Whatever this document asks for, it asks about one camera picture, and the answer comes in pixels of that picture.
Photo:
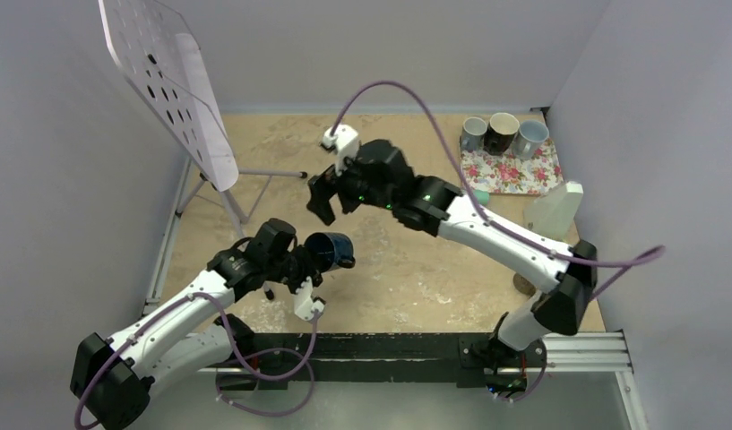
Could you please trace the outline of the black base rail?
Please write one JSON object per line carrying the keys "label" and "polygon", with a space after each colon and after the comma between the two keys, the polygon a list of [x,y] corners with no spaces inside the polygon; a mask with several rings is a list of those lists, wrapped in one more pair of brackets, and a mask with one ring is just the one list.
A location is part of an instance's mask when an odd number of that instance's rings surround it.
{"label": "black base rail", "polygon": [[[258,333],[242,340],[242,352],[267,348],[307,350],[310,334]],[[528,388],[528,372],[546,365],[547,349],[536,340],[522,352],[500,352],[486,333],[322,333],[317,335],[308,363],[317,383],[450,383],[456,388],[483,388],[518,395]],[[263,373],[283,374],[299,359],[289,353],[252,358]],[[303,368],[289,380],[256,381],[238,362],[205,369],[225,391],[285,390],[290,382],[309,382]]]}

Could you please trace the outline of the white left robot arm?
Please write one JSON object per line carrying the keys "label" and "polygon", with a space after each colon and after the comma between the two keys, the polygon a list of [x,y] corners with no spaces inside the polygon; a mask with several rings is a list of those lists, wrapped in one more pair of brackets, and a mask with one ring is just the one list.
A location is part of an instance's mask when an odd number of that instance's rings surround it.
{"label": "white left robot arm", "polygon": [[253,332],[230,314],[243,297],[277,283],[288,289],[295,315],[316,325],[325,303],[314,294],[327,271],[349,268],[354,255],[348,237],[316,232],[299,242],[288,222],[271,218],[253,236],[217,252],[184,289],[151,314],[104,337],[87,336],[78,346],[70,381],[78,403],[73,423],[124,429],[167,387],[216,364],[241,366],[260,381],[285,382],[310,370],[312,350],[281,374],[260,368],[263,352]]}

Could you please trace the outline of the black mug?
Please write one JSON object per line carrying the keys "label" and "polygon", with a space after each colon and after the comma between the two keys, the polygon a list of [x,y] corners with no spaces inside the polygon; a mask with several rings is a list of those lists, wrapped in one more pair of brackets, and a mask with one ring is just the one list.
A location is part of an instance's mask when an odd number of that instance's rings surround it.
{"label": "black mug", "polygon": [[511,146],[519,132],[520,122],[510,113],[497,112],[487,121],[487,131],[484,139],[484,149],[492,155],[500,155]]}

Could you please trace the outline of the perforated calibration board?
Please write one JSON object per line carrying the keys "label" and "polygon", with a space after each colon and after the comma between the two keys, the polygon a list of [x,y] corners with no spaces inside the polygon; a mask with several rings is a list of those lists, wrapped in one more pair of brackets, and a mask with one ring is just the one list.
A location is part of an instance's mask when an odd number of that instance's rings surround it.
{"label": "perforated calibration board", "polygon": [[217,190],[231,188],[238,167],[194,36],[157,1],[100,1],[99,12],[126,81]]}

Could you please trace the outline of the grey mug with lettering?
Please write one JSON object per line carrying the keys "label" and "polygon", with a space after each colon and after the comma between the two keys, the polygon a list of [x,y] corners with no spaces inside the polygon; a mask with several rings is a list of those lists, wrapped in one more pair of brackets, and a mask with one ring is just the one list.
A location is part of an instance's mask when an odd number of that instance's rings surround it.
{"label": "grey mug with lettering", "polygon": [[459,146],[461,151],[479,151],[484,148],[487,122],[477,116],[467,117],[462,124]]}

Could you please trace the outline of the light grey mug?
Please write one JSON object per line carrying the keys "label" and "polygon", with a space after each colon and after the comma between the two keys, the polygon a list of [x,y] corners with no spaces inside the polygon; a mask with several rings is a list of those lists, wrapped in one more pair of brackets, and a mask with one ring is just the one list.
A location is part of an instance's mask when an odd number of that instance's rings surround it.
{"label": "light grey mug", "polygon": [[532,159],[549,137],[550,132],[545,123],[524,120],[520,122],[519,131],[511,145],[512,154],[518,159]]}

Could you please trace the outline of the brown mug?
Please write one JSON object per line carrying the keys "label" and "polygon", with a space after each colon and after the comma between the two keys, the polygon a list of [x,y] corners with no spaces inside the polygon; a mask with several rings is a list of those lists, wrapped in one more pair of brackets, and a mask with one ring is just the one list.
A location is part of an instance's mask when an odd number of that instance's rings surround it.
{"label": "brown mug", "polygon": [[537,291],[536,287],[519,273],[513,275],[512,284],[519,293],[527,297],[533,296]]}

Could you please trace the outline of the lilac tripod stand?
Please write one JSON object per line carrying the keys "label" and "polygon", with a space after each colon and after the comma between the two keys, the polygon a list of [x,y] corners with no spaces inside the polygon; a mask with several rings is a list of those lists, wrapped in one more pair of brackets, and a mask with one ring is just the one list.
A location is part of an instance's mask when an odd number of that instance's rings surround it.
{"label": "lilac tripod stand", "polygon": [[[203,188],[208,187],[216,193],[219,198],[216,204],[228,215],[228,220],[237,236],[242,238],[245,236],[244,227],[253,217],[273,179],[287,178],[301,182],[307,177],[308,174],[305,171],[240,168],[239,177],[234,186],[221,191],[205,173],[198,169],[196,184],[188,188],[183,196],[177,198],[174,216],[176,219],[181,219],[192,200],[200,194]],[[249,191],[249,195],[252,197],[251,203],[241,203],[237,191]]]}

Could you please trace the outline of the white box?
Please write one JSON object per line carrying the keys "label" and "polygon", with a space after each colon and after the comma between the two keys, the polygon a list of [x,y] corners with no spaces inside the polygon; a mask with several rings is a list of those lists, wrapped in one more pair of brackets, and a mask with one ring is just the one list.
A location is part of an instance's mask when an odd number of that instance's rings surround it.
{"label": "white box", "polygon": [[563,240],[581,205],[584,191],[577,181],[567,181],[540,195],[523,210],[524,226],[554,240]]}

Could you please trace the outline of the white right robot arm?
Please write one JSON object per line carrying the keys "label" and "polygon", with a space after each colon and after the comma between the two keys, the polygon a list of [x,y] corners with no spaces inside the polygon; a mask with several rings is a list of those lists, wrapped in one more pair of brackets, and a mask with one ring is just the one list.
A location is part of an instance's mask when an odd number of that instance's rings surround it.
{"label": "white right robot arm", "polygon": [[322,147],[336,157],[309,183],[307,208],[325,225],[335,220],[331,199],[343,213],[361,205],[382,208],[405,228],[465,245],[520,274],[537,294],[505,314],[488,344],[491,358],[509,365],[532,342],[549,333],[573,336],[597,283],[594,268],[559,261],[558,253],[593,260],[594,245],[576,245],[539,236],[491,211],[477,211],[470,193],[437,176],[417,175],[400,149],[387,140],[361,143],[324,137]]}

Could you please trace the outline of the dark blue mug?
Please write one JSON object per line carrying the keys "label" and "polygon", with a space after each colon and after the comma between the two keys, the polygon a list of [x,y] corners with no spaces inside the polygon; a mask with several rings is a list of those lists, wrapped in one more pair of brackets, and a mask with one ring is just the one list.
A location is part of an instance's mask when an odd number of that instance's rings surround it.
{"label": "dark blue mug", "polygon": [[353,243],[345,234],[316,232],[306,239],[303,247],[312,255],[321,273],[352,269],[356,265]]}

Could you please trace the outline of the floral tray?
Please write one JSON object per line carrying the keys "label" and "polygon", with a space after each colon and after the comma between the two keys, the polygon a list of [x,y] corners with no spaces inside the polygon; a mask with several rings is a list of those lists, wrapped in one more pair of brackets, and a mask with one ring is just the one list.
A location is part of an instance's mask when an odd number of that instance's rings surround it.
{"label": "floral tray", "polygon": [[510,150],[503,155],[461,150],[461,167],[472,188],[489,194],[541,195],[564,181],[551,139],[531,159],[516,158]]}

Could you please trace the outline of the mint green tube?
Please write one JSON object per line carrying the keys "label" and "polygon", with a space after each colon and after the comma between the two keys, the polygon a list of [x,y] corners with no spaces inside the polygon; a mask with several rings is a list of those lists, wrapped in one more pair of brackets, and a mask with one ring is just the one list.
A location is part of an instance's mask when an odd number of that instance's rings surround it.
{"label": "mint green tube", "polygon": [[478,190],[478,189],[474,189],[473,190],[473,194],[474,194],[474,196],[476,197],[478,203],[481,206],[486,207],[489,204],[489,201],[490,201],[490,193],[489,192],[482,191],[482,190]]}

